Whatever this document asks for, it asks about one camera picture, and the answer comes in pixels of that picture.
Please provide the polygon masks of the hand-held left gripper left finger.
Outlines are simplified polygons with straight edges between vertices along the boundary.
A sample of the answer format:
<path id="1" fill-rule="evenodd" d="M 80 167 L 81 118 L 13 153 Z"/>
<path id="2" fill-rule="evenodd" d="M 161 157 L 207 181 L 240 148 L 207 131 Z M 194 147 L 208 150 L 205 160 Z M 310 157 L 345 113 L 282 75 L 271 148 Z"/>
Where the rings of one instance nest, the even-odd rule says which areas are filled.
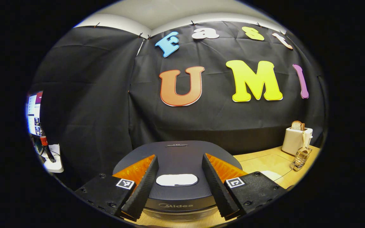
<path id="1" fill-rule="evenodd" d="M 157 172 L 157 157 L 151 155 L 114 175 L 99 174 L 75 193 L 108 214 L 135 222 L 146 205 Z"/>

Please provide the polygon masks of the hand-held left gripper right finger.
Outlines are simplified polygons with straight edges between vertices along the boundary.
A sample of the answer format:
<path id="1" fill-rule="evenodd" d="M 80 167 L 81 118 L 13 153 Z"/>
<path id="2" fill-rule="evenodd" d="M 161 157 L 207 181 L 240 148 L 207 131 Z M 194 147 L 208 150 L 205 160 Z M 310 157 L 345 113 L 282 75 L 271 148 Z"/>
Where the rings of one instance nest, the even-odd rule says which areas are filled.
<path id="1" fill-rule="evenodd" d="M 248 174 L 207 153 L 202 159 L 202 169 L 225 220 L 253 214 L 287 193 L 287 189 L 262 172 Z"/>

